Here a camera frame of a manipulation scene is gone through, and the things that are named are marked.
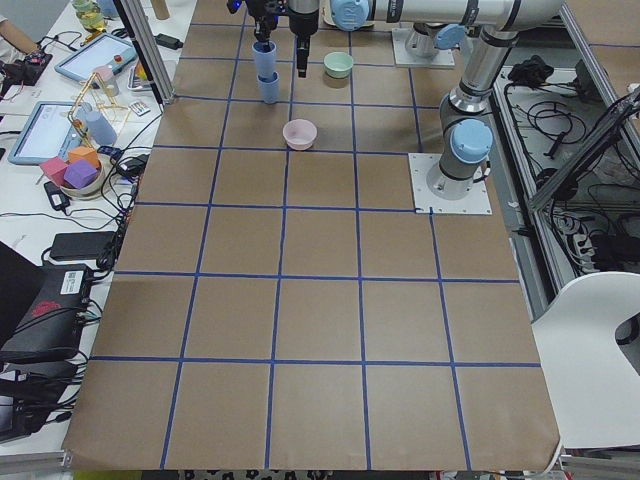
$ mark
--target white chair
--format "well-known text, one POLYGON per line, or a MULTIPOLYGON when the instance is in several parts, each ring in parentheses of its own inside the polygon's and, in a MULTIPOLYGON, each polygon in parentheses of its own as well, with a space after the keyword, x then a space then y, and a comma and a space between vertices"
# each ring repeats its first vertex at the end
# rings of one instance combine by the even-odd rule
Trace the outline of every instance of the white chair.
POLYGON ((640 312, 640 275, 603 272, 567 284, 533 332, 565 448, 640 444, 640 376, 616 328, 640 312))

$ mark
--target colorful blocks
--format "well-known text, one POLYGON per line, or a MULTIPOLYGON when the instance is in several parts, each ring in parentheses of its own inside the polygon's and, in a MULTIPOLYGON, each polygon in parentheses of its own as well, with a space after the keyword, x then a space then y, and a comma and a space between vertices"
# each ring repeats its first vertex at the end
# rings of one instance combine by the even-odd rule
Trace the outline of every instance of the colorful blocks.
POLYGON ((83 145, 69 150, 69 163, 75 163, 78 160, 84 159, 93 165, 95 168, 100 168, 100 160, 98 159, 98 152, 91 147, 85 147, 83 145))
POLYGON ((80 159, 67 167, 64 180, 73 188, 84 188, 93 182, 98 170, 88 161, 80 159))
POLYGON ((45 176, 58 187, 64 182, 64 174, 68 167, 69 165, 60 157, 53 157, 40 164, 45 176))

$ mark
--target white desk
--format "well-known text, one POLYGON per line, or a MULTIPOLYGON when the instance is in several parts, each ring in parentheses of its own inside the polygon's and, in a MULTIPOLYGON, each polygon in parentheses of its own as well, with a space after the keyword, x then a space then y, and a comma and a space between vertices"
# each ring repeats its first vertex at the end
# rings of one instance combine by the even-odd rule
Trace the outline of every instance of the white desk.
MULTIPOLYGON (((184 41, 189 28, 189 21, 193 15, 193 9, 196 3, 195 0, 168 0, 167 4, 170 9, 171 17, 167 20, 156 19, 149 0, 143 0, 141 3, 147 14, 147 20, 149 21, 149 25, 151 26, 151 30, 154 35, 164 33, 165 35, 170 35, 184 41)), ((122 26, 122 21, 119 19, 109 20, 107 30, 112 31, 116 28, 121 28, 122 26)), ((81 39, 73 44, 74 47, 79 47, 82 39, 88 35, 88 33, 82 29, 80 22, 76 18, 75 10, 71 3, 69 3, 69 5, 67 5, 62 11, 58 20, 51 27, 48 36, 52 37, 55 34, 64 31, 77 31, 82 33, 81 39)), ((64 34, 61 37, 61 40, 66 43, 72 38, 72 34, 64 34)), ((171 50, 165 47, 158 48, 162 59, 165 62, 178 61, 180 57, 180 50, 171 50)), ((17 85, 11 87, 5 95, 6 98, 10 100, 0 102, 0 115, 29 115, 36 102, 41 100, 69 102, 76 99, 81 85, 75 80, 60 75, 54 69, 55 65, 69 57, 73 52, 70 52, 69 49, 57 42, 51 43, 45 48, 45 50, 46 53, 53 55, 53 59, 51 64, 42 74, 38 84, 33 87, 20 87, 17 85)), ((152 109, 149 114, 140 119, 141 122, 146 122, 149 117, 156 115, 159 112, 159 109, 152 92, 132 92, 127 89, 129 69, 134 64, 135 62, 127 65, 117 76, 118 87, 120 88, 118 102, 122 105, 128 105, 134 100, 142 100, 145 102, 152 109)))
MULTIPOLYGON (((148 19, 154 34, 165 33, 184 40, 193 9, 195 0, 168 0, 168 6, 171 17, 164 21, 155 19, 153 10, 148 0, 142 2, 145 11, 148 13, 148 19)), ((109 30, 122 27, 120 21, 110 21, 109 30)), ((73 8, 69 4, 62 12, 58 21, 53 25, 49 32, 49 36, 53 36, 58 32, 65 30, 80 31, 80 23, 75 17, 73 8)), ((160 53, 164 60, 177 61, 179 51, 160 48, 160 53)), ((53 66, 70 55, 70 52, 61 45, 51 44, 47 47, 47 53, 54 56, 52 64, 46 69, 40 78, 38 85, 34 87, 24 87, 22 92, 10 102, 0 102, 0 115, 5 115, 0 122, 0 131, 20 130, 33 109, 36 102, 41 100, 52 101, 72 101, 78 94, 81 85, 62 75, 58 74, 53 66)), ((133 113, 124 125, 116 147, 126 146, 130 140, 140 132, 160 111, 155 103, 151 92, 131 92, 127 90, 128 69, 118 76, 118 85, 121 94, 117 100, 121 105, 127 105, 135 99, 141 99, 151 107, 152 111, 143 117, 137 117, 133 113)), ((137 146, 151 146, 159 121, 147 128, 140 137, 135 141, 137 146)), ((0 147, 11 149, 15 137, 0 136, 0 147)), ((143 153, 143 150, 132 151, 131 153, 143 153)), ((19 166, 10 164, 5 158, 0 161, 0 213, 16 212, 16 213, 36 213, 44 212, 59 218, 65 218, 61 212, 54 212, 44 193, 43 183, 46 179, 41 179, 42 171, 38 166, 19 166)), ((124 192, 129 186, 120 184, 117 190, 124 192)), ((111 198, 115 198, 115 194, 108 194, 111 198)), ((111 207, 104 199, 97 198, 95 200, 74 200, 71 201, 71 207, 68 211, 81 208, 100 208, 106 212, 113 212, 115 209, 111 207)), ((84 225, 91 227, 99 227, 108 221, 108 218, 100 213, 81 213, 74 215, 73 218, 84 225)), ((114 230, 114 225, 109 225, 106 230, 114 230)), ((54 236, 60 232, 80 232, 83 229, 73 222, 54 220, 42 216, 33 217, 0 217, 0 241, 11 246, 24 257, 31 260, 36 265, 40 264, 41 253, 51 246, 54 236)), ((109 290, 109 279, 94 286, 91 291, 91 297, 101 306, 107 297, 109 290)), ((85 327, 80 343, 80 350, 85 353, 91 351, 91 346, 97 331, 97 325, 85 327)), ((64 439, 68 427, 68 422, 54 423, 46 425, 39 432, 32 434, 23 439, 17 439, 10 442, 0 444, 0 462, 2 456, 10 456, 17 454, 55 452, 61 449, 61 443, 64 439)), ((59 478, 60 474, 55 474, 51 478, 59 478)))

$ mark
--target white bowl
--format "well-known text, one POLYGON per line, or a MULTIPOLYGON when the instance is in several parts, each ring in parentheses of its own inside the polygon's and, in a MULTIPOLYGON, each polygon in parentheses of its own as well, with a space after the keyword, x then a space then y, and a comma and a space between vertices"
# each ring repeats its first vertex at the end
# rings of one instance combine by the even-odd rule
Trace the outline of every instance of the white bowl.
POLYGON ((333 78, 346 78, 351 74, 353 57, 345 52, 331 52, 324 57, 324 71, 333 78))
POLYGON ((102 187, 102 184, 104 183, 107 176, 104 165, 102 165, 102 162, 100 163, 101 168, 100 170, 98 170, 98 175, 96 175, 96 178, 93 180, 93 182, 82 188, 71 188, 62 185, 60 186, 60 190, 62 190, 62 193, 78 200, 91 200, 98 197, 100 195, 100 187, 102 187))
POLYGON ((283 127, 282 135, 293 150, 306 150, 313 145, 318 129, 309 120, 298 118, 283 127))

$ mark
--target orange block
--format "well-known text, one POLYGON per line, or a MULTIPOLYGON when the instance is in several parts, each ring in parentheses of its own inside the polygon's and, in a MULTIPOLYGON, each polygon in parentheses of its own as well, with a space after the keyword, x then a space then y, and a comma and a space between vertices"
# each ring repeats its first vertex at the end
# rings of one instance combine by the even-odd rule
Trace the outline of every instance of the orange block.
POLYGON ((94 148, 79 146, 69 150, 69 163, 75 163, 78 160, 86 160, 95 168, 100 170, 100 160, 98 160, 98 152, 94 148))

